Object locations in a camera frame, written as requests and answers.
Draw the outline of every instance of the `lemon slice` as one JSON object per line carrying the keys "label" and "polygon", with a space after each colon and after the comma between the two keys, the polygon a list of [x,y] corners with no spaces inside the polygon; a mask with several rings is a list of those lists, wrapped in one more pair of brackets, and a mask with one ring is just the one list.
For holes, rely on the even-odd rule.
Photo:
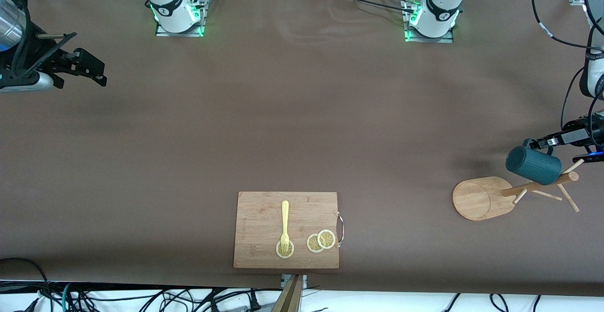
{"label": "lemon slice", "polygon": [[329,249],[336,245],[336,236],[332,231],[324,229],[317,233],[317,241],[319,242],[319,246],[321,246],[321,248]]}
{"label": "lemon slice", "polygon": [[317,234],[312,234],[308,237],[308,239],[306,239],[306,247],[308,247],[308,249],[313,253],[323,251],[323,247],[319,245],[319,241],[317,240]]}
{"label": "lemon slice", "polygon": [[277,247],[275,248],[275,252],[277,253],[278,256],[280,256],[283,259],[287,259],[290,256],[292,256],[292,254],[294,253],[294,243],[292,243],[292,241],[289,241],[289,250],[287,250],[288,252],[286,253],[281,253],[281,250],[279,249],[279,246],[281,245],[281,241],[277,241]]}

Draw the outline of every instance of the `fork handle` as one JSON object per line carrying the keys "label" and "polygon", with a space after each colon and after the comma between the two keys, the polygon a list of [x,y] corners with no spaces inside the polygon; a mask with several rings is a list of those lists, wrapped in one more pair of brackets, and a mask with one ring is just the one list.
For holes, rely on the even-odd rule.
{"label": "fork handle", "polygon": [[289,215],[289,201],[281,202],[281,216],[283,217],[283,233],[287,234],[287,216]]}

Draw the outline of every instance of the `teal cable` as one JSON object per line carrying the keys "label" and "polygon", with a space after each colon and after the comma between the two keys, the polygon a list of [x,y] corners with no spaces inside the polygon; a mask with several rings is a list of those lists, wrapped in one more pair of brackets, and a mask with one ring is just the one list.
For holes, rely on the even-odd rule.
{"label": "teal cable", "polygon": [[63,312],[67,312],[66,300],[67,300],[67,291],[69,290],[70,285],[71,285],[71,282],[69,284],[65,285],[65,288],[63,289],[63,295],[61,297],[61,306],[63,307]]}

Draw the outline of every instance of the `white floor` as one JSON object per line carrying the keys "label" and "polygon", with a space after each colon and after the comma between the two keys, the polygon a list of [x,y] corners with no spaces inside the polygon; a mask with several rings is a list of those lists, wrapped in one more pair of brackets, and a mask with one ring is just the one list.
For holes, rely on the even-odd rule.
{"label": "white floor", "polygon": [[[139,295],[152,295],[157,290],[145,291],[100,291],[92,292],[90,297],[121,298]],[[209,290],[192,290],[194,299],[202,299]],[[258,292],[258,303],[261,305],[274,303],[278,291]],[[300,312],[315,312],[327,308],[326,312],[442,312],[447,308],[453,293],[382,293],[382,292],[353,292],[353,291],[317,291],[305,290]],[[24,310],[37,294],[0,295],[0,312],[16,312]],[[504,295],[510,312],[532,312],[535,295]],[[138,312],[147,299],[122,302],[97,302],[100,312]],[[157,312],[161,299],[157,299],[147,312]],[[221,312],[228,312],[239,307],[248,306],[248,297],[239,295],[218,304]],[[55,304],[55,311],[61,307]],[[48,299],[41,299],[36,312],[50,310]],[[602,312],[604,297],[569,297],[544,295],[537,306],[537,312]],[[166,312],[186,312],[182,304],[170,304]],[[451,312],[497,312],[489,301],[489,295],[462,294],[451,309]]]}

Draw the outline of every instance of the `brown tabletop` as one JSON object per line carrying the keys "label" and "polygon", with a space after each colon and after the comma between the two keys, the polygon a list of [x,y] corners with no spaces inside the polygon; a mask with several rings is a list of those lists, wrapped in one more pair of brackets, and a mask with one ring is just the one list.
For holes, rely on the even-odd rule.
{"label": "brown tabletop", "polygon": [[[604,292],[601,164],[567,187],[580,213],[533,194],[483,222],[451,205],[464,179],[522,183],[507,152],[559,130],[583,51],[549,39],[530,0],[464,0],[449,45],[406,43],[400,13],[352,0],[215,0],[205,37],[159,38],[144,1],[30,0],[109,83],[0,96],[1,257],[52,280],[274,287],[233,269],[237,192],[324,191],[347,236],[311,286]],[[580,7],[537,2],[585,43]],[[567,117],[588,104],[573,91]]]}

